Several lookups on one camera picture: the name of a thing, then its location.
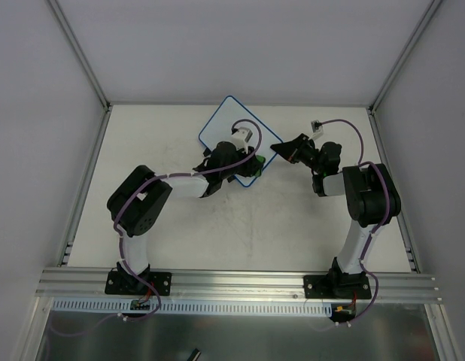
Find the green bone-shaped eraser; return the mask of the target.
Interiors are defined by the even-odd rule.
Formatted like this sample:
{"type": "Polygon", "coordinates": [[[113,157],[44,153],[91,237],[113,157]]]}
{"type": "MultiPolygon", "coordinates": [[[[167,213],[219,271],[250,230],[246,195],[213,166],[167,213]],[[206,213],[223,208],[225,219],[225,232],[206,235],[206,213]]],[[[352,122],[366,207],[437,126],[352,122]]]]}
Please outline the green bone-shaped eraser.
{"type": "Polygon", "coordinates": [[[263,166],[264,163],[266,162],[266,158],[264,156],[256,155],[256,160],[255,160],[255,172],[254,176],[255,177],[260,177],[263,171],[263,166]]]}

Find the blue-framed whiteboard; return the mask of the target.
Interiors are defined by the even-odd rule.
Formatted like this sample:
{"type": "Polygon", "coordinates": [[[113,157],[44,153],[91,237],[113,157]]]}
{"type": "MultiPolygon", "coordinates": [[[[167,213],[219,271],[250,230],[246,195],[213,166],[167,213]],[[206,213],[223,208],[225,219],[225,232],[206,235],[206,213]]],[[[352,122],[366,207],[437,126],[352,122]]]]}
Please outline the blue-framed whiteboard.
{"type": "Polygon", "coordinates": [[[270,149],[270,146],[281,143],[281,138],[239,100],[233,96],[227,96],[198,135],[199,142],[205,149],[209,149],[211,154],[204,157],[202,163],[195,170],[197,172],[215,170],[214,173],[205,175],[213,190],[219,189],[224,181],[238,181],[243,187],[250,187],[258,178],[241,176],[235,176],[233,179],[228,178],[228,154],[233,148],[236,148],[230,142],[230,138],[233,128],[239,127],[245,127],[252,131],[249,148],[254,149],[255,155],[266,158],[263,171],[276,157],[276,153],[270,149]]]}

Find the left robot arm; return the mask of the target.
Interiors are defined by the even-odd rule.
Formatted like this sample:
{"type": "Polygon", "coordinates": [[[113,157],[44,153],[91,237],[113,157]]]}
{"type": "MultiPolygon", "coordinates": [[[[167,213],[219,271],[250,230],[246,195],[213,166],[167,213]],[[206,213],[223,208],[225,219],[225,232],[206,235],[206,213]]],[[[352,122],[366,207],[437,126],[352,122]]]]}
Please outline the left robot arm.
{"type": "Polygon", "coordinates": [[[141,293],[150,284],[147,233],[168,200],[207,198],[236,175],[259,177],[266,161],[254,147],[239,148],[229,141],[218,143],[204,156],[191,173],[159,176],[146,165],[139,165],[109,198],[107,209],[120,237],[117,272],[131,293],[141,293]]]}

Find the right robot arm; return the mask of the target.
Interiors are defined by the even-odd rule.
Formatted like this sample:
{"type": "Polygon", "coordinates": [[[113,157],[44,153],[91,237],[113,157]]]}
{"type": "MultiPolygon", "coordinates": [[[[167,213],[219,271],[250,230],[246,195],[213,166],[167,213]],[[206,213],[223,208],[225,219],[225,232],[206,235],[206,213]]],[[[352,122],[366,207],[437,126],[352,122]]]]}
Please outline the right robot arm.
{"type": "Polygon", "coordinates": [[[330,291],[346,297],[363,287],[364,261],[375,233],[401,210],[401,201],[384,164],[368,163],[340,168],[342,146],[324,143],[317,149],[307,135],[270,146],[291,164],[302,163],[312,171],[312,187],[320,197],[344,196],[351,218],[344,246],[319,281],[312,284],[318,292],[330,291]]]}

